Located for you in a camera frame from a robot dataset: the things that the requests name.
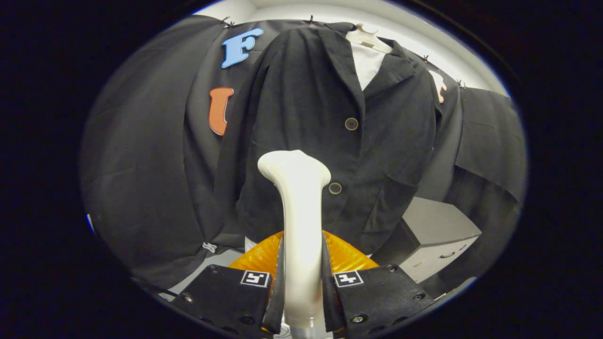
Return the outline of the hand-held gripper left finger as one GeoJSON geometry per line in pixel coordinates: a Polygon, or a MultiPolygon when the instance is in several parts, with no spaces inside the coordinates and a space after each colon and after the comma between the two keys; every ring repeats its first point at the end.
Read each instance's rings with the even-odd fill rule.
{"type": "Polygon", "coordinates": [[[284,232],[261,241],[229,266],[209,265],[173,305],[244,339],[271,339],[284,315],[284,232]]]}

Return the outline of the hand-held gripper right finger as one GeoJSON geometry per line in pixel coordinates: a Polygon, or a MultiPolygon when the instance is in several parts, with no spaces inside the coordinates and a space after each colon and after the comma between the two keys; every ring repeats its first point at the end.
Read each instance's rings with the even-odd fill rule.
{"type": "Polygon", "coordinates": [[[329,232],[322,240],[326,331],[334,337],[371,337],[403,325],[435,303],[400,267],[376,264],[329,232]]]}

